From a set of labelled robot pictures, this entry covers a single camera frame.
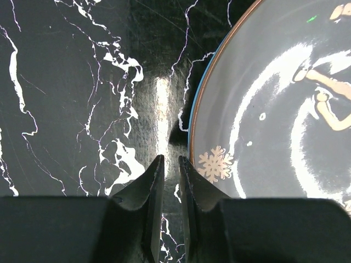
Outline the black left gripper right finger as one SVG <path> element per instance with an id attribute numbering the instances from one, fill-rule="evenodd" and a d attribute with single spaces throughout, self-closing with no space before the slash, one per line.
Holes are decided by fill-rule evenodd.
<path id="1" fill-rule="evenodd" d="M 350 217 L 335 201 L 230 198 L 179 157 L 187 262 L 350 262 Z"/>

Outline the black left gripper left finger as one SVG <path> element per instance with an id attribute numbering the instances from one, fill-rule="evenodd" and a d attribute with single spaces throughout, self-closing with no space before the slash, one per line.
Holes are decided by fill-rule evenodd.
<path id="1" fill-rule="evenodd" d="M 164 170 L 111 197 L 1 198 L 1 262 L 158 262 Z"/>

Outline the grey deer plate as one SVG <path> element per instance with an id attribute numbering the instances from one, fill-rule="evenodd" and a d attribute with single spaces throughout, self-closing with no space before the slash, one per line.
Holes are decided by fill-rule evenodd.
<path id="1" fill-rule="evenodd" d="M 350 211 L 350 1 L 255 1 L 200 81 L 195 169 L 234 198 L 327 198 Z"/>

